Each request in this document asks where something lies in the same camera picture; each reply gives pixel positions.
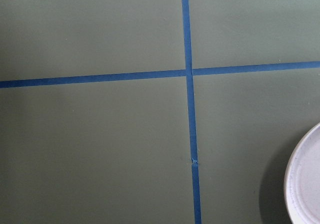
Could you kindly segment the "pink plate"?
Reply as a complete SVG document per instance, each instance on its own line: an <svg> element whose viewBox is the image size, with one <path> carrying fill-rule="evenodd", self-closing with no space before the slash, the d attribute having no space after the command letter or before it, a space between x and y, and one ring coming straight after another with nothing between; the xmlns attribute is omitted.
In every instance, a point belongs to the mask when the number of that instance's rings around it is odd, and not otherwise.
<svg viewBox="0 0 320 224"><path fill-rule="evenodd" d="M284 200L293 224L320 222L320 125L298 142L288 161L283 185Z"/></svg>

